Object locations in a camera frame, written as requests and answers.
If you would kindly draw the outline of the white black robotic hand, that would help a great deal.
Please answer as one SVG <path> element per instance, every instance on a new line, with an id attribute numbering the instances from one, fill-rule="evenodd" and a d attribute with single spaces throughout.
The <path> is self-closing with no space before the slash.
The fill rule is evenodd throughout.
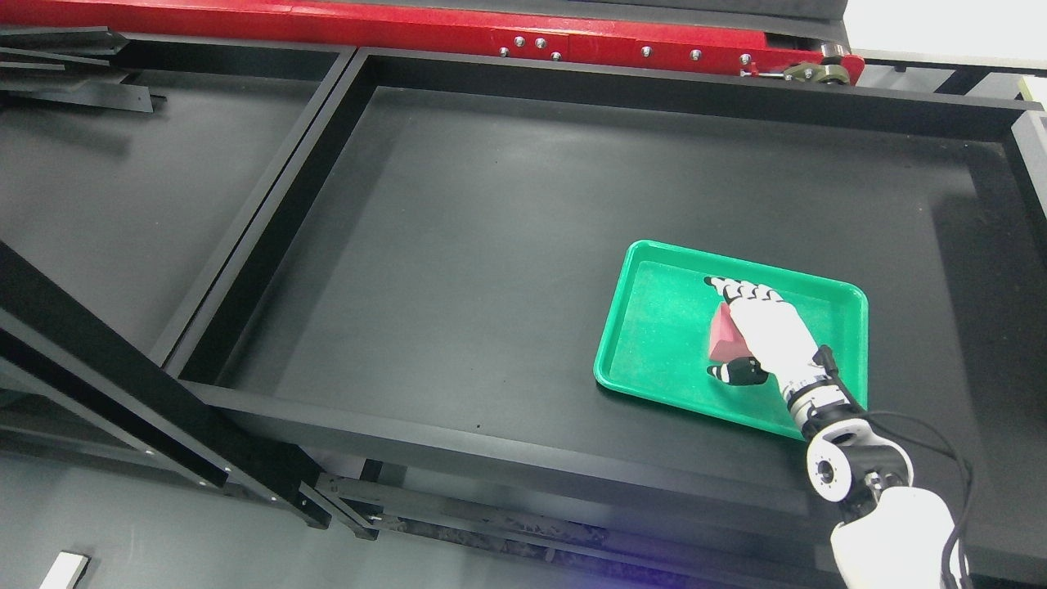
<path id="1" fill-rule="evenodd" d="M 815 362 L 819 346 L 807 324 L 777 291 L 730 278 L 707 277 L 703 282 L 721 295 L 748 348 L 744 357 L 708 366 L 707 373 L 729 385 L 763 384 L 774 376 L 786 399 L 828 380 L 826 370 Z"/>

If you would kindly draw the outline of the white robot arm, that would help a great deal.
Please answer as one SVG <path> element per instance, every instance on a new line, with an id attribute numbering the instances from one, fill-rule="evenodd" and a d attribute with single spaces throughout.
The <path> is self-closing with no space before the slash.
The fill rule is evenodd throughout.
<path id="1" fill-rule="evenodd" d="M 845 585 L 968 588 L 965 517 L 916 485 L 904 439 L 875 431 L 874 411 L 845 387 L 830 347 L 812 361 L 816 376 L 789 392 L 788 408 L 807 441 L 812 488 L 841 511 L 830 547 Z"/>

